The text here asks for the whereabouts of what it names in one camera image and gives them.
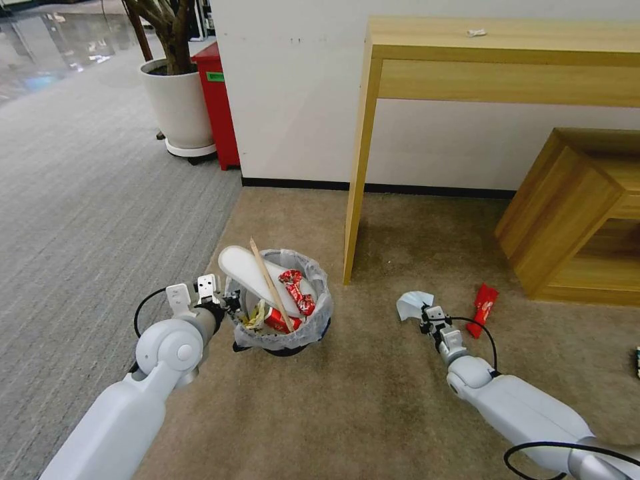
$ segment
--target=wooden chopstick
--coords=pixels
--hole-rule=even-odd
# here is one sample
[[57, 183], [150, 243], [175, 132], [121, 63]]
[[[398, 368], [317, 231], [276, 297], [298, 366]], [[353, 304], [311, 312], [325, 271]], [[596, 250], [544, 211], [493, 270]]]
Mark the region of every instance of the wooden chopstick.
[[271, 276], [269, 274], [269, 271], [267, 270], [267, 266], [265, 265], [265, 261], [263, 260], [262, 255], [260, 255], [260, 250], [258, 250], [258, 247], [255, 246], [255, 242], [253, 241], [253, 237], [251, 237], [251, 240], [249, 240], [249, 244], [251, 245], [251, 250], [253, 250], [253, 254], [255, 256], [255, 261], [257, 262], [258, 267], [260, 267], [260, 271], [262, 272], [262, 276], [265, 278], [265, 282], [267, 282], [267, 286], [269, 287], [269, 291], [271, 292], [271, 296], [273, 297], [273, 301], [278, 306], [278, 310], [280, 310], [280, 313], [282, 313], [282, 318], [284, 318], [285, 323], [287, 324], [287, 328], [289, 329], [289, 332], [292, 332], [293, 331], [293, 323], [291, 322], [291, 319], [289, 318], [289, 314], [285, 310], [285, 306], [282, 304], [282, 298], [280, 298], [280, 294], [278, 293], [278, 290], [275, 288], [275, 285], [273, 284], [273, 280], [271, 280]]

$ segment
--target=green label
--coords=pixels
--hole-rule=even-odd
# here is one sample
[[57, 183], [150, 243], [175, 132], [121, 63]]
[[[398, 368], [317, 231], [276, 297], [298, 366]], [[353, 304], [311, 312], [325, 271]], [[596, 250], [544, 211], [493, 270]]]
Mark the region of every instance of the green label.
[[225, 81], [225, 76], [222, 72], [207, 72], [207, 81]]

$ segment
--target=red trash bin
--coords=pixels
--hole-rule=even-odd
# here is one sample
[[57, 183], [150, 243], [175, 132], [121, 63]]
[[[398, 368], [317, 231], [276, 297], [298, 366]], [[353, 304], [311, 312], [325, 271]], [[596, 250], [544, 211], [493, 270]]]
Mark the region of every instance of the red trash bin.
[[191, 59], [198, 65], [202, 91], [205, 94], [209, 121], [211, 122], [211, 131], [216, 150], [218, 150], [220, 168], [226, 170], [229, 166], [239, 167], [240, 156], [238, 155], [238, 145], [235, 142], [218, 42], [212, 43]]

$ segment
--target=potted plant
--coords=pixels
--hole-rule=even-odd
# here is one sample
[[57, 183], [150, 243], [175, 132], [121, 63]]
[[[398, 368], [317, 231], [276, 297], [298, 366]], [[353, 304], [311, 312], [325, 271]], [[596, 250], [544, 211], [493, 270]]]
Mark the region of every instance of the potted plant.
[[215, 152], [202, 85], [189, 54], [189, 16], [193, 0], [125, 0], [147, 20], [160, 39], [165, 58], [140, 66], [143, 84], [166, 136], [167, 150], [181, 157]]

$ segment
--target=table leg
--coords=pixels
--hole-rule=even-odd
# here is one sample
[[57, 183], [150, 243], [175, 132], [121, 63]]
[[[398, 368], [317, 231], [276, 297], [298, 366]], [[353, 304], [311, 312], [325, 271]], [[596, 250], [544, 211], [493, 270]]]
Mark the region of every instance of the table leg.
[[353, 268], [355, 243], [358, 236], [358, 224], [360, 223], [362, 197], [365, 192], [365, 178], [367, 176], [367, 163], [369, 161], [369, 148], [371, 146], [371, 132], [373, 130], [373, 118], [375, 116], [375, 104], [378, 98], [381, 72], [382, 59], [371, 58], [371, 42], [367, 37], [367, 42], [365, 43], [365, 59], [363, 62], [362, 81], [360, 84], [358, 117], [355, 129], [355, 146], [353, 153], [353, 166], [351, 168], [351, 183], [349, 185], [347, 224], [345, 226], [345, 263], [343, 270], [343, 282], [345, 285], [349, 284], [351, 280], [351, 269]]

